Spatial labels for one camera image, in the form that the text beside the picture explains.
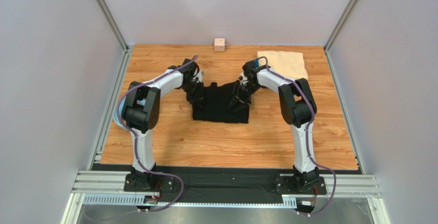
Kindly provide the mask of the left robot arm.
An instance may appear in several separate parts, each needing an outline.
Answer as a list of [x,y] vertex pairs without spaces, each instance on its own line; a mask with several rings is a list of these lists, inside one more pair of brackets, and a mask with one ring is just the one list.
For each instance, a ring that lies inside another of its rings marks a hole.
[[154,185],[160,175],[155,171],[153,129],[158,123],[162,97],[174,89],[181,89],[191,105],[205,107],[204,74],[196,59],[197,56],[185,59],[182,65],[171,66],[152,80],[132,82],[117,104],[117,118],[133,140],[134,162],[130,181]]

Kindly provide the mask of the light blue headphones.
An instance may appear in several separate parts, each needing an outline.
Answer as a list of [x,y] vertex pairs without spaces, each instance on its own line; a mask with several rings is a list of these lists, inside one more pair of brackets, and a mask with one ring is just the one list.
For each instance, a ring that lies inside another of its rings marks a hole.
[[116,125],[124,130],[127,131],[127,129],[123,126],[122,121],[121,121],[121,112],[123,109],[123,104],[120,104],[118,107],[115,108],[114,112],[113,112],[113,121],[116,123]]

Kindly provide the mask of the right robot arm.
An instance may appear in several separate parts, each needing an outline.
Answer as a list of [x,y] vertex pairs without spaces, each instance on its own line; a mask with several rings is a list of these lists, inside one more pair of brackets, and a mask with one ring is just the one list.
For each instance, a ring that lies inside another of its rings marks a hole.
[[319,179],[312,139],[317,108],[308,81],[290,79],[267,64],[260,65],[257,59],[246,62],[242,69],[232,89],[228,109],[232,113],[247,109],[251,105],[251,96],[262,87],[277,93],[281,115],[293,134],[293,185],[298,191],[312,188]]

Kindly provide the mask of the black t shirt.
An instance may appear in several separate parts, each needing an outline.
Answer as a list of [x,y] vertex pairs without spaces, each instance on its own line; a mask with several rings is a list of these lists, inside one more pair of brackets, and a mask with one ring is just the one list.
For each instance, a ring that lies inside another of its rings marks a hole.
[[199,121],[223,122],[223,123],[248,123],[249,107],[233,112],[229,109],[232,92],[236,82],[218,86],[212,82],[204,87],[203,106],[192,106],[192,119]]

